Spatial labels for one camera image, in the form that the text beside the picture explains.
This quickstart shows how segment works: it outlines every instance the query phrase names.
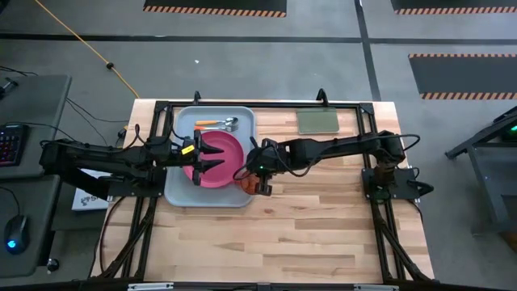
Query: keyboard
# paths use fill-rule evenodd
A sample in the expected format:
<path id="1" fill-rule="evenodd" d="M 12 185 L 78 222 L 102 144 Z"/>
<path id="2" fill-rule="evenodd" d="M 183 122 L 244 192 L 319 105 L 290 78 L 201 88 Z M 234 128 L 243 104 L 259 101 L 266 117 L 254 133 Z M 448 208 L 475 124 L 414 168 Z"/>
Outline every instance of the keyboard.
<path id="1" fill-rule="evenodd" d="M 27 134 L 28 126 L 24 124 L 0 126 L 0 167 L 19 165 Z"/>

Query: wooden table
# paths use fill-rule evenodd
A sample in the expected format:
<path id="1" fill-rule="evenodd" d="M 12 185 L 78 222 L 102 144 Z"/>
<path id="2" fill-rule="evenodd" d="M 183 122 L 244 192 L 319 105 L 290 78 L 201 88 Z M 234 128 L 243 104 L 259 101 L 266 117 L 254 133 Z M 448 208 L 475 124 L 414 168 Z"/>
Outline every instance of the wooden table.
<path id="1" fill-rule="evenodd" d="M 155 101 L 135 101 L 125 146 L 134 138 L 135 124 L 141 126 L 142 137 L 149 135 Z M 374 108 L 379 131 L 400 133 L 394 103 L 377 102 Z M 299 137 L 294 109 L 253 110 L 259 141 Z M 359 134 L 354 111 L 338 110 L 338 119 L 336 137 Z M 362 156 L 356 155 L 324 160 L 304 178 L 277 175 L 271 197 L 256 196 L 242 209 L 179 208 L 160 198 L 145 280 L 381 283 L 372 213 L 359 176 L 363 167 Z M 135 200 L 123 201 L 107 226 L 106 264 L 128 239 Z M 402 246 L 433 277 L 418 212 L 403 200 L 394 200 L 393 209 Z M 391 250 L 388 255 L 395 274 Z M 96 264 L 92 276 L 98 273 Z"/>

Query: gray desk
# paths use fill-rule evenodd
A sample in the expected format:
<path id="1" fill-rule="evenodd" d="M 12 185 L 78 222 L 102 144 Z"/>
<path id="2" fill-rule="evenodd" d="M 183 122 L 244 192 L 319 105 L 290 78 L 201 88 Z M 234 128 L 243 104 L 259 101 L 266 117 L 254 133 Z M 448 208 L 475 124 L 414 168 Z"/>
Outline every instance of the gray desk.
<path id="1" fill-rule="evenodd" d="M 65 75 L 13 78 L 19 86 L 0 100 L 0 124 L 35 122 L 57 127 L 65 106 L 71 78 Z M 53 140 L 56 130 L 31 126 L 22 161 L 17 167 L 0 167 L 0 179 L 37 177 L 43 174 L 39 161 L 40 141 Z"/>
<path id="2" fill-rule="evenodd" d="M 27 250 L 20 255 L 11 255 L 2 244 L 0 278 L 29 276 L 36 270 L 41 252 L 44 251 L 43 242 L 50 229 L 59 184 L 59 177 L 54 175 L 10 181 L 0 180 L 0 186 L 9 188 L 15 193 L 21 214 L 28 216 L 28 231 L 31 239 Z M 0 227 L 3 232 L 7 221 L 16 215 L 16 203 L 11 194 L 0 190 L 0 205 L 2 207 Z"/>

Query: black floor mat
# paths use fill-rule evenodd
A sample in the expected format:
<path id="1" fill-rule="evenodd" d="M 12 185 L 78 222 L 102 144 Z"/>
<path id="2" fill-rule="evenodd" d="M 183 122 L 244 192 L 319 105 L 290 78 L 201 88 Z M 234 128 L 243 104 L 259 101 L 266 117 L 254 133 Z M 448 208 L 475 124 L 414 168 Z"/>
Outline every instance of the black floor mat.
<path id="1" fill-rule="evenodd" d="M 515 13 L 517 0 L 391 0 L 398 15 Z"/>
<path id="2" fill-rule="evenodd" d="M 145 0 L 144 11 L 285 17 L 287 0 Z"/>
<path id="3" fill-rule="evenodd" d="M 412 53 L 423 99 L 517 99 L 514 53 Z"/>

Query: green notebook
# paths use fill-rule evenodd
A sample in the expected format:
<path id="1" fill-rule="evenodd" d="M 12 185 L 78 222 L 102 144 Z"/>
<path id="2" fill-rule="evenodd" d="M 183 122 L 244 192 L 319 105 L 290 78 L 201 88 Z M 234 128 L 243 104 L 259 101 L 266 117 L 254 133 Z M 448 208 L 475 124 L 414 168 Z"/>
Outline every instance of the green notebook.
<path id="1" fill-rule="evenodd" d="M 301 108 L 296 110 L 299 134 L 337 133 L 336 108 Z"/>

